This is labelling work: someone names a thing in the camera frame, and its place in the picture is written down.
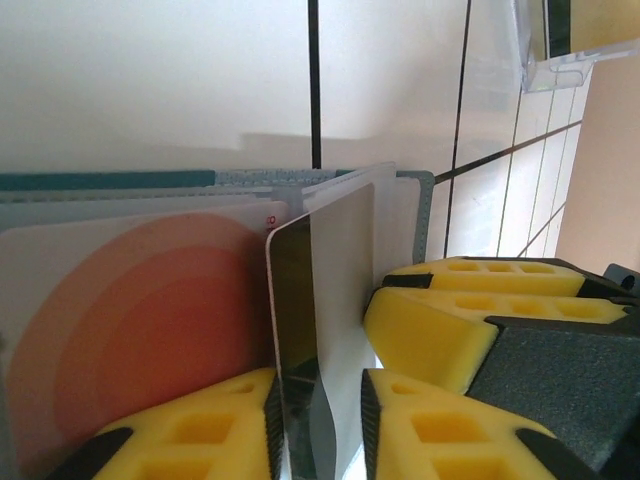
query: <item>grout line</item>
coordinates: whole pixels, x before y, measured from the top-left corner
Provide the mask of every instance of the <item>grout line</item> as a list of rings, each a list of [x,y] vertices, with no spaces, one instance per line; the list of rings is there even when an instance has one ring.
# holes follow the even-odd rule
[[[516,143],[516,132],[518,131],[518,120],[520,119],[520,104],[522,103],[522,85],[520,85],[520,96],[518,97],[518,108],[516,109],[516,121],[513,126],[513,138],[511,139],[511,148]],[[504,226],[504,215],[507,211],[507,195],[509,193],[509,181],[511,180],[511,167],[513,165],[513,153],[509,157],[509,169],[507,170],[507,185],[504,189],[504,201],[502,202],[502,216],[500,217],[500,229],[498,230],[498,246],[496,248],[496,257],[500,252],[500,243],[502,242],[502,227]]]
[[[464,71],[467,63],[467,46],[469,44],[469,23],[471,20],[471,1],[467,0],[467,12],[465,16],[464,24],[464,37],[462,40],[462,58],[460,59],[460,85],[458,87],[458,108],[456,111],[456,130],[453,137],[453,154],[451,156],[451,171],[456,169],[456,159],[458,157],[458,139],[460,137],[460,119],[462,117],[462,93],[464,90]],[[449,205],[447,210],[447,225],[444,234],[444,258],[447,257],[449,250],[449,231],[451,229],[451,209],[453,208],[453,183],[454,179],[451,179],[451,186],[449,187]]]
[[[311,102],[311,168],[322,168],[320,115],[320,29],[318,0],[307,1],[309,16],[309,87]]]
[[[556,213],[554,213],[553,215],[551,215],[551,218],[549,218],[549,220],[547,220],[547,221],[546,221],[546,223],[542,226],[542,228],[540,228],[540,231],[539,231],[538,233],[536,233],[536,234],[534,235],[534,237],[533,237],[531,240],[529,240],[529,242],[525,245],[525,247],[524,247],[524,248],[522,249],[522,251],[517,255],[517,257],[521,257],[521,256],[524,254],[524,252],[526,252],[526,251],[527,251],[527,249],[531,246],[531,244],[532,244],[533,242],[535,242],[535,241],[536,241],[536,239],[540,236],[540,234],[544,231],[544,229],[545,229],[545,228],[547,228],[547,227],[551,224],[552,220],[553,220],[554,218],[556,218],[556,216],[560,213],[560,211],[564,208],[564,206],[565,206],[566,204],[567,204],[567,202],[564,202],[564,203],[560,206],[560,208],[559,208],[558,210],[556,210]]]
[[[573,98],[571,99],[571,110],[569,111],[569,119],[571,119],[571,114],[573,113],[573,104],[576,101],[576,91],[578,89],[575,88],[573,90]],[[551,209],[553,210],[553,205],[556,203],[556,197],[558,196],[558,183],[560,180],[560,173],[562,172],[562,165],[564,164],[564,153],[567,150],[567,138],[569,138],[569,132],[564,137],[564,145],[562,146],[562,157],[560,158],[560,169],[558,170],[558,178],[556,180],[556,189],[553,192],[553,201],[551,203]]]
[[[557,90],[555,90],[553,92],[553,95],[551,97],[551,106],[549,107],[549,116],[547,117],[547,130],[549,130],[549,124],[551,123],[551,115],[553,115],[553,104],[556,101],[556,92]],[[546,137],[544,139],[544,144],[542,145],[542,157],[540,157],[540,168],[538,169],[538,180],[536,181],[536,193],[533,196],[533,207],[531,209],[531,220],[529,221],[529,232],[527,233],[527,238],[530,240],[531,239],[531,229],[533,228],[533,218],[536,215],[536,204],[538,203],[538,191],[540,190],[540,178],[542,177],[542,167],[544,166],[544,156],[545,153],[547,152],[547,139],[549,137]]]
[[[556,196],[558,195],[558,182],[560,180],[560,172],[562,171],[562,164],[564,163],[564,152],[567,149],[567,137],[569,135],[565,134],[564,136],[564,144],[562,145],[562,153],[560,155],[562,155],[560,157],[560,168],[558,169],[558,178],[556,178],[556,188],[553,192],[553,200],[551,201],[551,211],[553,212],[553,204],[556,202]],[[547,249],[547,242],[549,241],[549,231],[547,230],[547,238],[544,239],[544,250]]]
[[[463,165],[462,167],[458,167],[458,168],[454,168],[452,170],[449,170],[448,172],[444,172],[441,173],[440,175],[436,175],[436,184],[438,183],[442,183],[442,182],[446,182],[447,180],[451,180],[459,175],[462,175],[463,173],[467,173],[471,170],[475,170],[478,167],[482,167],[484,165],[486,165],[487,163],[491,163],[494,160],[497,160],[499,158],[502,158],[506,155],[509,155],[511,153],[515,153],[518,150],[522,150],[523,148],[527,148],[530,147],[531,145],[541,142],[543,140],[547,140],[549,137],[553,137],[554,135],[557,135],[559,133],[564,132],[565,130],[569,130],[573,127],[577,127],[578,125],[580,125],[582,123],[582,120],[578,120],[577,122],[574,123],[570,123],[569,125],[566,125],[564,127],[560,127],[556,130],[553,130],[551,132],[545,133],[544,135],[540,135],[539,137],[536,138],[532,138],[531,140],[527,140],[526,142],[522,142],[519,145],[515,145],[513,147],[509,147],[509,148],[505,148],[504,150],[500,150],[499,152],[496,153],[492,153],[491,155],[487,155],[486,157],[483,157],[479,160],[474,160],[471,163],[468,163],[466,165]]]

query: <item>black vertical line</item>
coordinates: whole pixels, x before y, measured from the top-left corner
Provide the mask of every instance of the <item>black vertical line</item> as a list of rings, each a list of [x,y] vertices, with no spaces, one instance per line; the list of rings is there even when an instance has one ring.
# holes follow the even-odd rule
[[[308,0],[307,11],[309,14],[309,85],[311,87],[311,168],[322,168],[318,0]]]
[[[522,95],[523,95],[523,91],[522,91],[522,85],[521,85],[520,96],[518,97],[518,107],[516,108],[516,121],[515,121],[515,125],[513,126],[513,137],[511,139],[511,148],[513,148],[516,144],[516,134],[518,132],[518,121],[520,120],[520,104],[522,103]],[[509,193],[509,182],[511,180],[511,167],[513,166],[513,155],[514,153],[511,153],[511,156],[509,157],[509,169],[507,170],[507,186],[504,189],[504,200],[502,202],[502,217],[500,218],[500,230],[498,233],[498,248],[496,250],[496,257],[500,252],[500,243],[502,242],[502,227],[504,226],[504,214],[507,210],[507,195]]]
[[[451,170],[456,168],[456,159],[458,157],[458,138],[460,136],[460,118],[462,113],[462,92],[464,88],[464,71],[467,63],[467,44],[469,41],[469,21],[471,19],[471,0],[467,0],[467,13],[464,23],[464,38],[462,40],[462,58],[460,60],[460,85],[458,87],[458,109],[456,111],[456,130],[453,137],[453,155],[451,157]],[[455,178],[451,179],[449,186],[449,205],[447,211],[447,226],[444,234],[444,256],[446,258],[449,250],[449,230],[451,229],[451,209],[453,207],[453,186]]]

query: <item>white wall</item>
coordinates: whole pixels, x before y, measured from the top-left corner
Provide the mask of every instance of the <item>white wall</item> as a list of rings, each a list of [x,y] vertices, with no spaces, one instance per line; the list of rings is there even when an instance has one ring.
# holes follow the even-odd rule
[[[640,270],[640,57],[596,64],[557,256]]]
[[[0,0],[0,171],[309,167],[306,3]]]

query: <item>transparent acrylic holder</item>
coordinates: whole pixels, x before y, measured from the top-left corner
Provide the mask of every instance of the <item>transparent acrylic holder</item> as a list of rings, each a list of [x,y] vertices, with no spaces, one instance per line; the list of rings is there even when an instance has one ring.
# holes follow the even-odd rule
[[[637,39],[548,58],[547,21],[543,2],[540,0],[512,0],[512,2],[518,33],[522,86],[525,92],[580,87],[584,84],[595,62],[628,57],[640,52],[640,39]]]

